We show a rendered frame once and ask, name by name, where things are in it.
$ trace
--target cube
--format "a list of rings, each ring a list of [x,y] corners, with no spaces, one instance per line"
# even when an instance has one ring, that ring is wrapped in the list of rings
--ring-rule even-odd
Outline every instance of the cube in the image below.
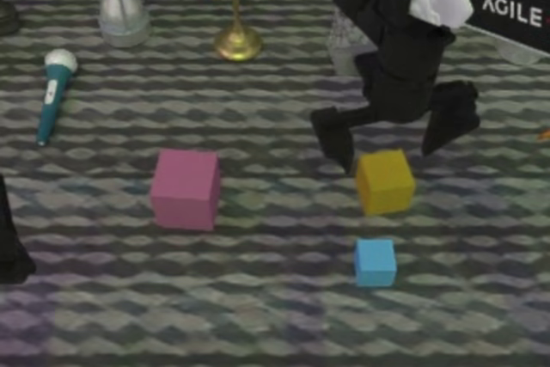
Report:
[[[359,287],[389,287],[397,273],[392,240],[358,240],[355,246],[355,279]]]
[[[170,229],[212,230],[220,195],[216,153],[161,150],[150,189],[156,223]]]
[[[416,190],[402,150],[362,155],[357,163],[355,181],[367,216],[407,210]]]

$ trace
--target magenta block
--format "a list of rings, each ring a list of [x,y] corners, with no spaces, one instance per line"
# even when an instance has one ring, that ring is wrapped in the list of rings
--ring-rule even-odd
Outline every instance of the magenta block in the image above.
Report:
[[[150,190],[159,226],[212,230],[219,196],[220,168],[216,153],[161,150]]]

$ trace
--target candelabra base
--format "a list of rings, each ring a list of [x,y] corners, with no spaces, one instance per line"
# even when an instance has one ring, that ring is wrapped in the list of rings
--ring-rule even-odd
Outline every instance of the candelabra base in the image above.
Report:
[[[13,34],[21,28],[21,21],[15,6],[0,0],[0,36]]]
[[[255,58],[261,51],[263,41],[254,29],[233,25],[224,29],[214,40],[217,52],[227,60],[244,62]]]

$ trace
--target chevron pattern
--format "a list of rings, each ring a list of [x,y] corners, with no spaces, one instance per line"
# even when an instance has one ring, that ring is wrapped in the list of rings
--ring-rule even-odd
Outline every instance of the chevron pattern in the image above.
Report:
[[[482,127],[426,159],[425,120],[357,130],[363,152],[403,148],[419,184],[407,213],[365,218],[307,121],[361,102],[333,76],[328,0],[245,0],[266,41],[245,64],[212,51],[226,2],[150,0],[155,36],[127,51],[102,42],[97,3],[18,0],[26,27],[0,40],[0,168],[39,267],[1,291],[0,367],[548,366],[548,61],[460,33],[441,76],[477,83]],[[53,47],[82,70],[38,149]],[[165,147],[220,155],[216,232],[152,223]],[[358,289],[354,241],[377,236],[396,284]]]

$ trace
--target blue cube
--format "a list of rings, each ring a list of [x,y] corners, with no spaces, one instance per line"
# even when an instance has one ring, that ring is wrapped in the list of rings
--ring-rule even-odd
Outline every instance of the blue cube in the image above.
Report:
[[[358,240],[355,246],[355,279],[359,287],[389,287],[397,273],[392,240]]]

